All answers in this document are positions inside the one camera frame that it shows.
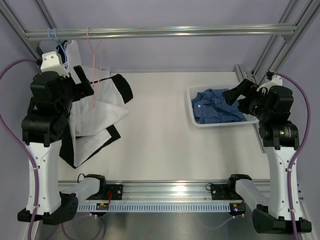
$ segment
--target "black trim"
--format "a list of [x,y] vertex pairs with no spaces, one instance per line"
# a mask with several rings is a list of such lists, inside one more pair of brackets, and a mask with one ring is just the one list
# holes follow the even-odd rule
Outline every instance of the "black trim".
[[71,167],[76,169],[74,165],[74,162],[75,162],[74,145],[72,142],[69,122],[63,130],[62,145],[60,148],[59,156],[60,158],[65,160],[67,164],[69,164]]
[[106,130],[111,135],[111,138],[108,141],[106,141],[101,147],[99,147],[96,151],[94,151],[94,153],[92,153],[83,163],[85,163],[90,158],[92,158],[94,155],[96,155],[98,152],[100,152],[101,149],[103,149],[104,147],[108,146],[109,144],[112,144],[114,141],[116,141],[116,140],[121,138],[121,136],[120,136],[119,132],[117,131],[115,125],[111,125],[111,126],[107,127]]

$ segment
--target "aluminum frame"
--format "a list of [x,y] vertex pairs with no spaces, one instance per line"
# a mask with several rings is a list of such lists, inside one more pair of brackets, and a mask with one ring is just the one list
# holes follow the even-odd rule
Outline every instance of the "aluminum frame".
[[10,4],[6,0],[0,0],[0,12],[5,17],[6,21],[11,25],[11,27],[15,31],[15,33],[22,40],[24,45],[28,48],[28,50],[32,54],[32,56],[35,59],[40,58],[41,51],[37,50],[38,43],[36,42],[36,44],[33,44],[26,37],[25,26],[23,26],[23,24],[21,23],[21,20],[17,17],[17,15],[13,11],[12,7],[10,6]]
[[44,3],[43,0],[34,0],[34,3],[37,5],[37,7],[39,8],[39,10],[41,11],[41,14],[43,16],[43,18],[46,21],[46,24],[51,28],[54,29],[56,28],[56,24],[53,20],[53,18],[51,17],[46,4]]
[[[90,29],[91,39],[162,38],[195,36],[242,36],[242,35],[293,35],[297,26],[293,23],[260,25],[217,26],[169,26]],[[86,39],[86,29],[57,29],[60,39]],[[48,31],[29,31],[25,36],[31,41],[49,41]]]
[[[280,20],[279,23],[285,23],[289,17],[291,16],[292,12],[296,8],[298,3],[298,0],[290,0],[289,3],[287,4]],[[255,76],[257,72],[260,70],[261,66],[265,63],[266,59],[270,55],[272,49],[275,46],[276,40],[278,39],[279,36],[273,35],[269,38],[261,56],[259,57],[258,62],[256,63],[254,69],[253,69],[253,75]]]
[[[276,57],[273,59],[272,63],[269,65],[268,70],[271,72],[277,72],[288,59],[290,54],[295,49],[296,45],[303,37],[303,35],[307,32],[310,25],[317,17],[320,12],[320,0],[310,0],[303,11],[301,12],[300,16],[297,20],[297,27],[298,29],[294,32],[291,39],[288,42],[284,42],[279,49]],[[257,82],[259,85],[262,84],[264,78],[261,77]]]

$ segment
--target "purple cable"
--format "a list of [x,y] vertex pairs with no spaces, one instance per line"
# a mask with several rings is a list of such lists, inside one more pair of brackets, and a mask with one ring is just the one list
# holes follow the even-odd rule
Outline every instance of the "purple cable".
[[[207,230],[210,230],[210,231],[215,231],[215,230],[218,230],[220,228],[222,228],[225,224],[227,224],[228,222],[230,222],[231,220],[233,219],[239,219],[239,218],[242,218],[243,216],[242,215],[238,215],[238,216],[235,216],[235,218],[231,217],[227,220],[225,220],[223,223],[221,223],[219,226],[216,226],[216,227],[208,227],[206,225],[204,225],[201,220],[199,219],[199,217],[195,214],[195,218],[197,219],[198,223],[204,228],[204,229],[207,229]],[[252,214],[244,214],[244,217],[252,217]]]
[[[89,217],[89,216],[88,216],[88,215],[85,215],[85,216],[80,217],[80,219],[85,218],[85,217]],[[98,217],[98,219],[99,219],[99,221],[100,221],[100,228],[99,228],[99,231],[96,233],[96,235],[95,235],[91,240],[97,239],[97,238],[99,237],[101,231],[102,231],[104,222],[101,220],[100,217]],[[63,223],[61,224],[61,228],[62,228],[62,232],[63,232],[64,236],[65,236],[67,239],[69,239],[69,240],[75,240],[75,239],[73,239],[72,237],[70,237],[70,236],[67,234],[67,232],[66,232],[66,230],[65,230],[65,226],[64,226]]]
[[[310,122],[311,122],[311,109],[310,109],[310,103],[308,100],[308,97],[305,93],[305,91],[301,88],[301,86],[299,86],[294,80],[292,80],[290,77],[282,74],[282,73],[278,73],[278,72],[274,72],[273,74],[278,75],[282,78],[287,79],[289,82],[291,82],[293,85],[296,86],[297,89],[299,89],[299,91],[301,92],[304,101],[305,101],[305,105],[306,105],[306,127],[305,127],[305,132],[304,132],[304,136],[301,142],[301,145],[299,147],[299,149],[294,153],[293,157],[291,158],[290,162],[289,162],[289,169],[292,169],[292,166],[294,165],[295,160],[297,159],[298,155],[300,154],[300,152],[302,151],[302,149],[304,148],[307,138],[308,138],[308,134],[309,134],[309,129],[310,129]],[[288,171],[287,174],[287,187],[288,187],[288,199],[289,199],[289,206],[290,209],[294,209],[294,202],[293,202],[293,197],[292,197],[292,183],[291,183],[291,171]],[[290,212],[291,214],[291,220],[292,220],[292,226],[293,226],[293,233],[294,233],[294,237],[295,240],[299,240],[299,236],[298,236],[298,231],[297,231],[297,226],[296,226],[296,218],[295,218],[295,213],[294,212]]]
[[56,234],[58,228],[59,228],[59,224],[57,226],[55,226],[55,228],[53,229],[53,231],[49,234],[49,236],[47,236],[44,240],[49,240],[50,238],[52,238],[53,235]]
[[[30,58],[22,58],[20,60],[16,60],[12,63],[10,63],[8,66],[6,66],[2,72],[0,73],[0,81],[2,80],[2,77],[5,75],[5,73],[11,69],[13,66],[19,64],[19,63],[23,63],[23,62],[33,62],[35,63],[36,60],[30,59]],[[4,130],[10,135],[10,137],[19,145],[19,147],[23,150],[23,152],[27,155],[27,157],[29,158],[31,165],[34,169],[37,168],[37,164],[36,161],[34,160],[34,157],[31,155],[31,153],[28,151],[28,149],[25,147],[25,145],[17,138],[17,136],[9,129],[9,127],[6,125],[4,119],[2,118],[1,114],[0,114],[0,124],[3,126]],[[35,194],[34,194],[34,209],[32,211],[32,216],[31,216],[31,220],[30,220],[30,225],[29,225],[29,229],[28,229],[28,235],[27,235],[27,239],[31,240],[31,233],[32,233],[32,228],[35,222],[35,217],[36,217],[36,213],[37,213],[37,206],[38,206],[38,198],[39,198],[39,174],[38,174],[38,170],[34,170],[34,190],[35,190]]]

